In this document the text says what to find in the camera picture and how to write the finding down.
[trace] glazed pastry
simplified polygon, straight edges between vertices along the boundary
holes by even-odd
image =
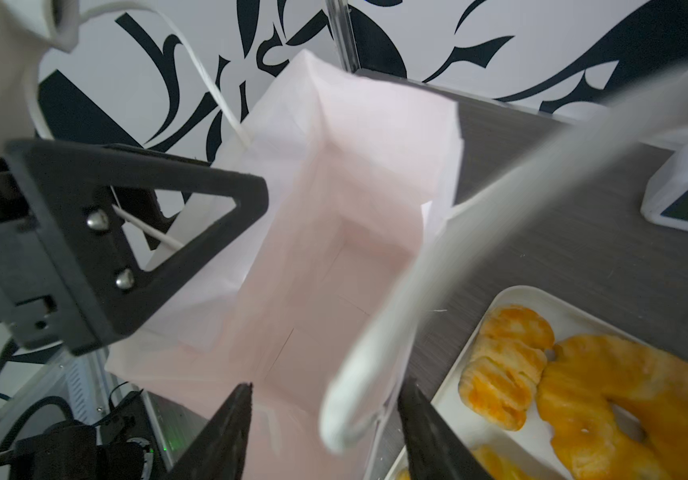
[[[554,348],[536,405],[576,480],[688,479],[688,363],[615,336],[579,335]],[[622,433],[610,403],[640,420]]]
[[[532,477],[525,475],[518,466],[510,462],[508,458],[500,456],[489,446],[482,446],[473,450],[472,456],[494,480],[533,480]],[[401,470],[396,480],[411,480],[408,469]]]
[[[554,344],[549,323],[523,306],[494,310],[462,371],[458,394],[464,404],[505,430],[519,430]]]

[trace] gray table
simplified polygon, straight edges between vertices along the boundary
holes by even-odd
[[[362,72],[382,78],[380,74]],[[457,98],[464,160],[457,200],[492,180],[561,124],[496,104]],[[431,398],[497,293],[512,285],[546,290],[622,330],[688,360],[688,233],[646,222],[639,208],[648,178],[671,155],[639,146],[618,165],[550,208],[470,275],[416,340],[408,374]],[[155,399],[171,458],[204,421]],[[393,415],[373,478],[384,478],[403,446]]]

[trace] metal screw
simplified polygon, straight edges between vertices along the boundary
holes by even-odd
[[[106,232],[109,230],[109,217],[100,208],[99,210],[93,211],[88,215],[85,221],[88,228],[91,230],[96,230],[97,232]]]
[[[131,288],[136,280],[134,279],[134,273],[127,268],[118,274],[118,277],[114,279],[114,284],[118,286],[120,290],[128,290]]]

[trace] paper bag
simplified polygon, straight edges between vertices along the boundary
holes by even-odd
[[[263,177],[269,210],[112,345],[106,368],[204,417],[253,382],[244,478],[362,478],[371,445],[331,456],[317,435],[320,401],[392,283],[445,224],[462,152],[455,103],[301,52],[243,126],[250,145],[232,138],[214,166]],[[230,202],[194,195],[169,234],[194,237]],[[409,350],[364,413],[388,413]]]

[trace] patterned wallpaper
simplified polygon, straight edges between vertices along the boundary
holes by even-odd
[[[682,0],[350,0],[360,64],[581,120],[688,61]],[[688,140],[688,129],[669,140]]]
[[[106,0],[82,0],[81,9]],[[158,0],[184,32],[228,105],[245,118],[301,49],[339,65],[322,0]],[[40,104],[54,136],[88,144],[122,143],[214,161],[234,134],[207,93],[181,40],[156,14],[106,14],[80,28],[71,54],[51,51],[40,67]],[[157,191],[168,220],[180,192]],[[143,265],[158,242],[124,226]]]

